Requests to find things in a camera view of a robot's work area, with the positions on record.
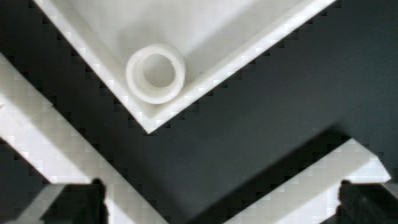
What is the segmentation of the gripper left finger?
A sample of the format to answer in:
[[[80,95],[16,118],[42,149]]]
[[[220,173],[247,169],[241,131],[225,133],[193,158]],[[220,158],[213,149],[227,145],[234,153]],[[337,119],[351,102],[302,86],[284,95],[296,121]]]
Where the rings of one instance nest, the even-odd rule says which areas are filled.
[[[67,184],[42,215],[44,224],[108,224],[104,193],[99,179]]]

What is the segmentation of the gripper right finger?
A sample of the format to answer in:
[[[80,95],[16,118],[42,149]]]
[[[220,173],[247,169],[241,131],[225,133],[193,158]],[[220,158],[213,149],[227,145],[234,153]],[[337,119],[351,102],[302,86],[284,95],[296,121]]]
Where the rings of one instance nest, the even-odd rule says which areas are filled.
[[[337,224],[398,224],[398,182],[344,180],[337,199]]]

